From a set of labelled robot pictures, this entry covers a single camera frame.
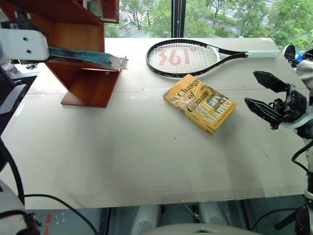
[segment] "book cover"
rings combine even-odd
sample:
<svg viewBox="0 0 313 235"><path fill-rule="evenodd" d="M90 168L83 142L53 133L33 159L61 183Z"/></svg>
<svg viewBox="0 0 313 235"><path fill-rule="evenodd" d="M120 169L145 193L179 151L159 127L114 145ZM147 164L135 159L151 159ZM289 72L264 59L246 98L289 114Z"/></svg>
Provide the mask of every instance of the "book cover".
<svg viewBox="0 0 313 235"><path fill-rule="evenodd" d="M190 74L169 89L163 98L211 135L237 106L235 101Z"/></svg>

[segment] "floor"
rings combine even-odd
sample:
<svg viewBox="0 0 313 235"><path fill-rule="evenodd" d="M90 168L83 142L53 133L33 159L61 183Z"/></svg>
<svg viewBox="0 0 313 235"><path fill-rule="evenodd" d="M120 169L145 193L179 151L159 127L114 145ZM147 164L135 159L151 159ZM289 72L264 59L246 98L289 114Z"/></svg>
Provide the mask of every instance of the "floor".
<svg viewBox="0 0 313 235"><path fill-rule="evenodd" d="M233 227L247 228L246 221L250 227L255 221L268 211L289 207L300 207L304 204L302 195L251 199L242 201L222 201L220 205ZM108 235L129 235L135 215L138 210L135 207L119 207L111 209L110 226ZM92 224L100 231L100 235L105 235L105 223L107 209L81 209ZM92 235L91 229L70 210L35 210L35 214L43 223L41 234L44 235ZM294 234L294 223L288 225L280 231L274 229L273 225L289 215L291 212L278 212L262 220L256 232L264 235L291 235ZM194 223L191 213L183 204L165 205L160 225Z"/></svg>

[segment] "black cable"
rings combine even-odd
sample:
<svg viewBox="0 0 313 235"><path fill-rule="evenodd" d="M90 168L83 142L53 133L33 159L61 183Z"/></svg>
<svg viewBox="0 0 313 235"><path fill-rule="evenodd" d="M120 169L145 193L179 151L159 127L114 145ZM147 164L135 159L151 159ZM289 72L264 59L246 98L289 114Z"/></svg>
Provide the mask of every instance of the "black cable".
<svg viewBox="0 0 313 235"><path fill-rule="evenodd" d="M297 159L297 157L301 154L301 153L303 153L303 152L305 152L306 150L308 150L309 148L311 148L313 146L313 140L310 142L310 143L308 143L307 145L305 145L303 148L301 148L299 151L297 151L294 155L293 155L293 157L292 157L292 159L291 159L291 161L293 162L293 163L295 163L295 164L297 164L298 166L300 166L302 169L304 169L307 173L309 172L309 170L305 167L305 166L303 166L300 162L297 162L296 161L296 159Z"/></svg>
<svg viewBox="0 0 313 235"><path fill-rule="evenodd" d="M93 224L86 218L84 217L81 213L79 213L76 209L74 209L73 207L71 207L69 204L67 204L65 201L61 200L60 198L57 198L55 196L51 196L51 195L47 195L47 194L27 194L25 195L25 197L47 197L47 198L51 198L53 200L58 201L59 203L63 204L64 206L66 206L67 208L69 208L72 212L74 212L75 214L77 214L82 220L84 220L86 222L86 224L88 224L88 226L92 229L93 233L95 235L99 235L98 231L96 230L96 228L93 226Z"/></svg>
<svg viewBox="0 0 313 235"><path fill-rule="evenodd" d="M18 215L18 214L21 214L23 216L27 215L27 213L25 211L21 211L21 210L7 211L7 212L0 213L0 219L6 218L9 216L13 216L13 215Z"/></svg>
<svg viewBox="0 0 313 235"><path fill-rule="evenodd" d="M20 201L23 203L23 205L25 204L25 199L24 199L24 189L23 189L23 184L22 184L22 179L18 170L18 167L16 166L14 159L12 157L12 155L10 154L9 150L5 147L2 139L0 139L0 152L3 153L4 157L6 158L6 160L8 161L11 169L12 169L12 173L16 182L16 186L18 189L18 198L20 199Z"/></svg>
<svg viewBox="0 0 313 235"><path fill-rule="evenodd" d="M264 219L266 216L270 215L270 214L274 214L274 213L277 213L277 212L286 212L286 211L295 211L297 210L298 208L284 208L284 209L276 209L276 210L272 210L270 212L267 212L266 214L262 215L256 222L255 224L252 226L252 228L250 229L251 231L254 230L254 228L257 226L257 224L262 220Z"/></svg>

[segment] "racket handle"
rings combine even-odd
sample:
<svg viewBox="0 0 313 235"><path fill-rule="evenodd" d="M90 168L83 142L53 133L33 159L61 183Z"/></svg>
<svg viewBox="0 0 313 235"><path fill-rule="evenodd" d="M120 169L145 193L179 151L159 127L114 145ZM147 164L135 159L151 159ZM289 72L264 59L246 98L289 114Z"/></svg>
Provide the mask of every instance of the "racket handle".
<svg viewBox="0 0 313 235"><path fill-rule="evenodd" d="M251 50L247 53L248 58L277 58L279 55L277 50Z"/></svg>

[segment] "table surface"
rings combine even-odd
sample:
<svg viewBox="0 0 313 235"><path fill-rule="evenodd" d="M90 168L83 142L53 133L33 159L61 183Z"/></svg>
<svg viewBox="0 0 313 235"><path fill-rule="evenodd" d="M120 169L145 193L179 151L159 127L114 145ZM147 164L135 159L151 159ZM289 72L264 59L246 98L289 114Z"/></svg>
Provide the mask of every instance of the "table surface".
<svg viewBox="0 0 313 235"><path fill-rule="evenodd" d="M302 140L292 130L272 131L244 103L244 97L267 103L284 99L285 94L257 83L252 72L258 70L308 94L283 55L237 59L199 76L238 102L210 136L163 101L177 80L154 74L145 63L146 51L161 40L106 39L106 52L129 59L106 109L61 105L65 88L40 65L40 75L2 135L25 193L55 195L75 208L302 194L306 175L291 163ZM277 49L264 38L196 40L230 50ZM0 177L16 190L8 166ZM62 206L27 198L26 207Z"/></svg>

